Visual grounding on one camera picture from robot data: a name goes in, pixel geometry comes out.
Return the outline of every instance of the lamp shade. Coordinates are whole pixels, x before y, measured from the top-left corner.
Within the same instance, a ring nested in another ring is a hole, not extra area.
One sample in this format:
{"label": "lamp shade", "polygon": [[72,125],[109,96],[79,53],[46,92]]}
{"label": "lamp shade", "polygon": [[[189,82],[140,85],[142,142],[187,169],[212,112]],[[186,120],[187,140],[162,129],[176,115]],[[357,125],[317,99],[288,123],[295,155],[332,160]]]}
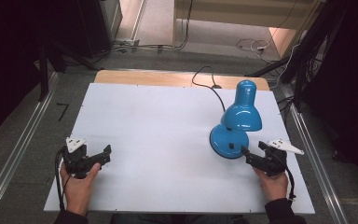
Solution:
{"label": "lamp shade", "polygon": [[221,118],[220,122],[229,129],[255,132],[262,128],[260,114],[255,108],[256,85],[244,80],[238,83],[235,102]]}

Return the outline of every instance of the sleeve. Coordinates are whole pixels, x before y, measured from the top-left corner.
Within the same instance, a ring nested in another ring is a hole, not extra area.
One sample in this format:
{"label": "sleeve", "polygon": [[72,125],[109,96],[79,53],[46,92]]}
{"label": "sleeve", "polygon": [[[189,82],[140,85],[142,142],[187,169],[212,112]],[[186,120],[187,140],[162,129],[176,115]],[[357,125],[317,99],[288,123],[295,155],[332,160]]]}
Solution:
{"label": "sleeve", "polygon": [[270,224],[306,224],[305,218],[296,216],[287,199],[282,198],[266,204]]}
{"label": "sleeve", "polygon": [[81,215],[68,212],[66,210],[61,211],[54,224],[88,224],[89,220]]}

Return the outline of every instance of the plug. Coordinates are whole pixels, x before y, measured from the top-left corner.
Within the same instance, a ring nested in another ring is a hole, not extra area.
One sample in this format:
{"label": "plug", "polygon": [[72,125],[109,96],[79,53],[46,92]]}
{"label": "plug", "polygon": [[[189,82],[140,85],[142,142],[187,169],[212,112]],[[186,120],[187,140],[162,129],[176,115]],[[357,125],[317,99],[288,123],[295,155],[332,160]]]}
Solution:
{"label": "plug", "polygon": [[258,50],[260,51],[263,51],[264,49],[266,49],[267,47],[266,46],[263,46],[263,47],[257,47]]}

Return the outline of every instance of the lamp base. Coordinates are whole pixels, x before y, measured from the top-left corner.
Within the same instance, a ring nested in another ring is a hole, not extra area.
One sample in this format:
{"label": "lamp base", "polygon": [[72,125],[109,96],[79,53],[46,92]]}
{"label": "lamp base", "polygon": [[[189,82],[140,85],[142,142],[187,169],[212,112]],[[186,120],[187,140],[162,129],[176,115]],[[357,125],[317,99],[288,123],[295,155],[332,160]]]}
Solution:
{"label": "lamp base", "polygon": [[249,146],[249,137],[246,132],[230,130],[222,124],[212,129],[209,140],[213,150],[227,159],[241,157],[241,146]]}

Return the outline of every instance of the blue desk lamp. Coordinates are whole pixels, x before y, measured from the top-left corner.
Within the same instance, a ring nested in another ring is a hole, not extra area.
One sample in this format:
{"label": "blue desk lamp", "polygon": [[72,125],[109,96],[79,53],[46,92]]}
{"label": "blue desk lamp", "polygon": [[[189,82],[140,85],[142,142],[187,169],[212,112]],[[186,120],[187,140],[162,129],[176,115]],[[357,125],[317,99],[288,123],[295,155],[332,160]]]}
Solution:
{"label": "blue desk lamp", "polygon": [[220,156],[227,159],[241,157],[241,146],[249,146],[246,132],[261,130],[260,114],[255,108],[255,91],[256,85],[253,81],[239,82],[234,104],[223,114],[220,124],[212,129],[211,146]]}

